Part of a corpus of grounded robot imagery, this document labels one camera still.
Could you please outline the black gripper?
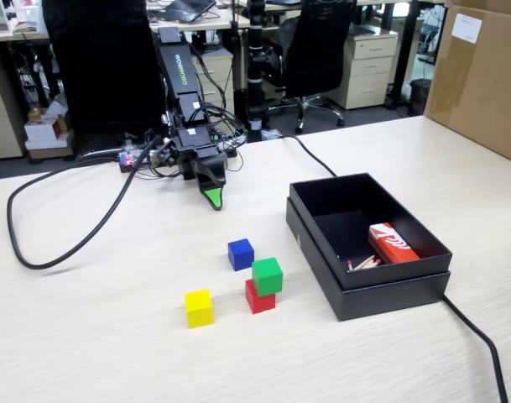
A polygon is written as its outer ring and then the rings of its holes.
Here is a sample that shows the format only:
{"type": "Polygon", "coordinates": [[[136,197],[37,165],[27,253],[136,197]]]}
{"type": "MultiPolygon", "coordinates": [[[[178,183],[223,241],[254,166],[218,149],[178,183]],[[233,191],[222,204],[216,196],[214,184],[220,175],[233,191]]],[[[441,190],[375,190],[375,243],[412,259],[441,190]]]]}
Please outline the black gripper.
{"type": "Polygon", "coordinates": [[[206,126],[181,128],[174,137],[176,164],[185,180],[197,179],[202,195],[214,210],[223,206],[222,190],[227,183],[227,155],[211,141],[206,126]]]}

